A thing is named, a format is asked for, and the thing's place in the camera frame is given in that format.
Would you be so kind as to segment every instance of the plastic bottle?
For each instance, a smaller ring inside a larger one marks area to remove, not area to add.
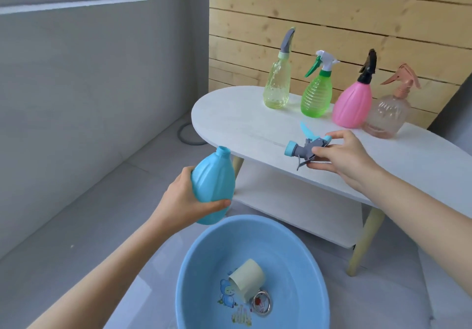
[[[318,118],[322,116],[331,104],[333,96],[333,85],[331,83],[331,68],[339,60],[322,50],[316,52],[316,61],[305,74],[305,78],[310,76],[323,63],[323,68],[318,76],[313,79],[303,92],[300,110],[306,116]]]
[[[421,88],[418,77],[408,64],[402,64],[389,79],[382,85],[389,84],[392,81],[400,80],[400,85],[392,95],[383,96],[374,101],[369,111],[367,120],[362,128],[381,139],[390,139],[403,126],[410,113],[411,105],[406,99],[413,84]]]
[[[218,146],[216,152],[204,158],[192,171],[193,193],[200,202],[231,200],[235,192],[236,177],[227,147]],[[197,221],[201,225],[214,225],[228,208],[212,213]]]
[[[370,81],[375,73],[377,54],[369,51],[369,56],[361,70],[357,81],[339,96],[333,108],[333,122],[345,128],[358,128],[363,124],[372,105]]]
[[[280,109],[288,102],[290,93],[290,73],[292,67],[288,61],[295,27],[285,34],[279,51],[279,60],[272,65],[264,87],[264,104],[271,109]]]

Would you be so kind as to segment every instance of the blue spray bottle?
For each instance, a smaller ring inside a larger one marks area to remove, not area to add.
[[[200,202],[233,199],[236,176],[227,147],[218,146],[216,152],[204,158],[192,171],[193,193]],[[220,221],[228,208],[212,213],[197,221],[201,225],[214,225]]]

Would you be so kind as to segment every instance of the lower shelf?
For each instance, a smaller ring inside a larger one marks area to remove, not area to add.
[[[359,202],[250,160],[241,167],[234,200],[345,248],[363,230]]]

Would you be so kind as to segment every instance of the green spray bottle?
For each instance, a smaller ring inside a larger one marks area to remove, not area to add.
[[[331,68],[333,64],[339,63],[333,55],[319,50],[316,52],[316,61],[306,73],[305,78],[310,76],[323,63],[323,68],[318,76],[306,87],[302,96],[300,109],[303,114],[311,118],[322,116],[329,108],[333,96],[333,85],[331,83]]]
[[[288,102],[290,72],[292,69],[288,57],[294,33],[295,27],[292,27],[285,34],[279,51],[279,60],[272,65],[267,84],[264,87],[264,104],[271,109],[280,109]]]

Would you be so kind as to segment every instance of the left hand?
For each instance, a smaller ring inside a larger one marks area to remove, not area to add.
[[[193,169],[194,166],[184,167],[180,175],[169,185],[147,221],[149,225],[173,235],[206,215],[220,211],[231,204],[230,200],[198,201],[193,194],[190,180]]]

